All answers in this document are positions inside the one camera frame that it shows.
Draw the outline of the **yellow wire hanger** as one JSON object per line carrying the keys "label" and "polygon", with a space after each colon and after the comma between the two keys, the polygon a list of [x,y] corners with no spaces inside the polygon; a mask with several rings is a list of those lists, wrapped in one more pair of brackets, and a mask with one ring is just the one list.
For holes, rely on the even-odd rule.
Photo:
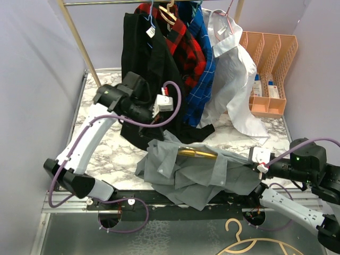
{"label": "yellow wire hanger", "polygon": [[196,158],[209,158],[209,159],[217,158],[217,154],[196,150],[190,147],[179,147],[177,154],[181,156],[196,157]]}

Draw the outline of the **grey button shirt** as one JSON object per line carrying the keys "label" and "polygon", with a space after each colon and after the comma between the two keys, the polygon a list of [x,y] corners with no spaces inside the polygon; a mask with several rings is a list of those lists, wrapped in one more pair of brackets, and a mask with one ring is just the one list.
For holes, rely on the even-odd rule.
{"label": "grey button shirt", "polygon": [[216,155],[215,159],[178,154],[185,144],[165,132],[165,139],[148,143],[147,154],[138,162],[135,175],[151,184],[174,204],[186,204],[203,210],[220,191],[249,195],[259,184],[251,162],[234,152],[205,144],[193,149]]}

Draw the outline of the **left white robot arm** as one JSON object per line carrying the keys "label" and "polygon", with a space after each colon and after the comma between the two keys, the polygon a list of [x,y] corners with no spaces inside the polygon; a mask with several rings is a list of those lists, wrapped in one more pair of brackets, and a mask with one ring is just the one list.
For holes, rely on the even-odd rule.
{"label": "left white robot arm", "polygon": [[149,82],[136,73],[128,72],[121,83],[115,86],[104,84],[98,88],[75,137],[56,159],[48,158],[44,162],[44,169],[52,178],[48,195],[50,207],[55,207],[52,202],[55,185],[62,186],[79,199],[97,199],[107,210],[117,205],[114,187],[86,174],[91,156],[117,120],[132,124],[137,128],[137,135],[151,129],[160,134],[162,127],[174,119],[180,107],[169,94],[169,87],[175,89],[177,96],[181,95],[176,83],[166,81],[152,96]]}

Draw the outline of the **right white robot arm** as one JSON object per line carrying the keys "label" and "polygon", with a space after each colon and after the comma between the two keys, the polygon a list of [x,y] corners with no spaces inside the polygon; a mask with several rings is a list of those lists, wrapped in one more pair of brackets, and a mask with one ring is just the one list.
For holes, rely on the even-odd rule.
{"label": "right white robot arm", "polygon": [[339,166],[327,162],[326,149],[316,139],[300,138],[279,156],[261,147],[252,147],[249,159],[261,181],[274,177],[291,181],[300,191],[310,190],[328,204],[332,214],[304,207],[277,193],[264,183],[244,194],[248,207],[273,209],[317,236],[328,250],[339,253]]}

